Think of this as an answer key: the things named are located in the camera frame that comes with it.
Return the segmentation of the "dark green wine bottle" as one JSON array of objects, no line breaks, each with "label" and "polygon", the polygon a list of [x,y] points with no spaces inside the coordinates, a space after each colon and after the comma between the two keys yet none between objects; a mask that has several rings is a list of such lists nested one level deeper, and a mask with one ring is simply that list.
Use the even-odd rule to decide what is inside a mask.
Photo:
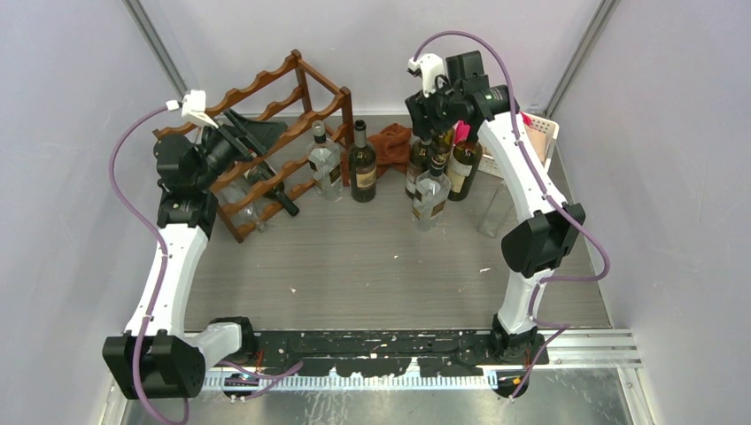
[{"label": "dark green wine bottle", "polygon": [[443,159],[444,166],[447,166],[453,150],[453,139],[455,136],[455,129],[449,128],[443,133],[433,134],[432,142],[435,148],[435,152],[429,157],[428,170],[431,169],[433,164],[433,158],[440,156]]}]

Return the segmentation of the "dark wine bottle cream label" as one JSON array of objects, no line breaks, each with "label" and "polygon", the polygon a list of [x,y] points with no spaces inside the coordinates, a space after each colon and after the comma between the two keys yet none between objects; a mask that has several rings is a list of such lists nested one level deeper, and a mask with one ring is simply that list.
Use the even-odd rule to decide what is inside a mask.
[{"label": "dark wine bottle cream label", "polygon": [[457,142],[453,146],[446,169],[446,175],[451,183],[449,200],[459,202],[467,197],[482,156],[482,145],[476,138]]}]

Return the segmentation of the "square clear bottle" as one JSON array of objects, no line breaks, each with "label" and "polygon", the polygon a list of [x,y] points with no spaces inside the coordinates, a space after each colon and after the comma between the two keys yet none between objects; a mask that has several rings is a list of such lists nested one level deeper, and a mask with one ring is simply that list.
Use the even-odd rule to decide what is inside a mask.
[{"label": "square clear bottle", "polygon": [[313,171],[314,186],[326,200],[337,201],[343,190],[341,149],[317,120],[312,125],[313,142],[309,146],[308,163]]}]

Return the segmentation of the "clear bottle gold cap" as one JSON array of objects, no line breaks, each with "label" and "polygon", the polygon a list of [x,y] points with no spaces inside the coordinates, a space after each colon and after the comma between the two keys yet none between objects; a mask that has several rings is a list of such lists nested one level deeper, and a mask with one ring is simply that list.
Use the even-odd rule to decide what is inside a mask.
[{"label": "clear bottle gold cap", "polygon": [[436,154],[426,171],[415,180],[413,220],[421,231],[434,228],[445,208],[452,184],[445,174],[445,157]]}]

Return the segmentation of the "clear bottle front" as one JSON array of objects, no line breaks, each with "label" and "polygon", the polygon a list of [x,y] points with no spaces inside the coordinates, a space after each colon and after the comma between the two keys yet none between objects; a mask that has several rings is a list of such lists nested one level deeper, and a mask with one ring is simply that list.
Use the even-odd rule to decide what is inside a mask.
[{"label": "clear bottle front", "polygon": [[512,217],[514,209],[510,190],[506,182],[501,181],[484,210],[484,214],[477,227],[478,232],[490,238],[497,237],[502,227]]}]

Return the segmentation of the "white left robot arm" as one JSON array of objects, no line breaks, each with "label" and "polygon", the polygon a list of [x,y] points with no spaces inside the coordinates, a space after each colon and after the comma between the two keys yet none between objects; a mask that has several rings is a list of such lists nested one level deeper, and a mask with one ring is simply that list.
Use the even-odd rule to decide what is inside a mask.
[{"label": "white left robot arm", "polygon": [[228,126],[204,130],[200,143],[165,135],[153,148],[161,189],[157,218],[147,223],[157,247],[138,306],[120,336],[105,339],[102,354],[128,399],[194,398],[205,373],[225,359],[255,360],[259,343],[243,316],[214,319],[193,337],[185,315],[197,265],[218,210],[211,187],[249,147]]}]

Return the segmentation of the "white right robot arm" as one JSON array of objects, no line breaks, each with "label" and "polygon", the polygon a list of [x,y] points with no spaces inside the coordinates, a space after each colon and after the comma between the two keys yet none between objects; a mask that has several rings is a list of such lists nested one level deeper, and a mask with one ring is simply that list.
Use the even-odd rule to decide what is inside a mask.
[{"label": "white right robot arm", "polygon": [[[418,50],[409,59],[407,71],[422,79],[422,88],[406,99],[406,107],[413,134],[421,140],[430,141],[433,135],[443,134],[461,121],[469,126],[465,144],[482,143],[499,164],[519,224],[501,240],[502,255],[510,272],[504,302],[493,318],[491,347],[497,360],[511,364],[540,341],[536,318],[538,297],[578,235],[589,236],[583,228],[583,206],[568,204],[547,176],[545,165],[536,159],[530,138],[522,131],[523,116],[517,111],[507,69],[494,50],[486,49],[499,64],[506,85],[490,86],[479,51],[442,59]],[[268,171],[260,166],[266,156],[260,156],[260,148],[251,147],[248,148],[251,165],[235,165],[230,170],[229,177],[238,178],[258,170],[258,180],[244,197],[222,207],[228,219],[267,192],[281,194],[274,206],[295,210],[292,194],[276,190],[280,184],[277,180],[303,165],[311,165],[311,183],[324,194],[342,181],[341,150],[332,147],[335,139],[322,122],[308,122],[312,116],[296,123],[303,125],[297,129],[311,128],[314,134],[312,153],[307,153],[301,162],[288,162],[279,173],[261,178],[262,172]]]}]

